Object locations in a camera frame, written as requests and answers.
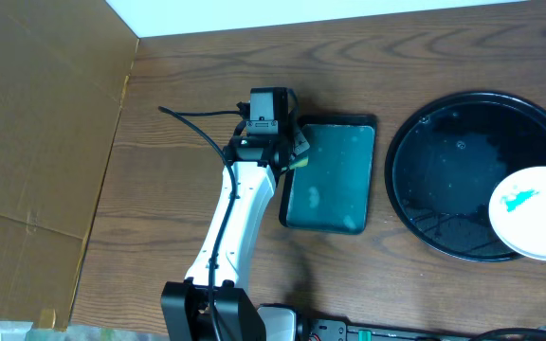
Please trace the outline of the green yellow sponge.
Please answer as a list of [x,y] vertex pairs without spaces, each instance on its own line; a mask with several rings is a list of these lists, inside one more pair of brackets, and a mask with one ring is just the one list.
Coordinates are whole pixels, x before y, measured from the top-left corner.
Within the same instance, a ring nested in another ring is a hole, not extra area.
[[305,167],[308,164],[309,157],[308,156],[301,156],[296,157],[288,166],[288,169],[294,170],[296,168],[302,168]]

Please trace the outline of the white plate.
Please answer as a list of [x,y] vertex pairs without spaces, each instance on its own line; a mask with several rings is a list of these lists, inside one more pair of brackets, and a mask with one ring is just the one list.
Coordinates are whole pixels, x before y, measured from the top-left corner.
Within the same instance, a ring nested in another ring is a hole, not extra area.
[[546,261],[546,167],[519,170],[494,189],[488,216],[500,240],[522,256]]

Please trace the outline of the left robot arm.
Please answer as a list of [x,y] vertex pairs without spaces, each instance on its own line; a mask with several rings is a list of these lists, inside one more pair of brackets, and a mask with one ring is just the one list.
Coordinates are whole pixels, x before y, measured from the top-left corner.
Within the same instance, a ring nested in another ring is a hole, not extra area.
[[247,286],[266,208],[282,175],[307,164],[298,99],[285,87],[254,88],[241,102],[228,144],[214,150],[224,169],[208,234],[181,282],[167,282],[161,308],[172,340],[296,340],[290,308],[256,308]]

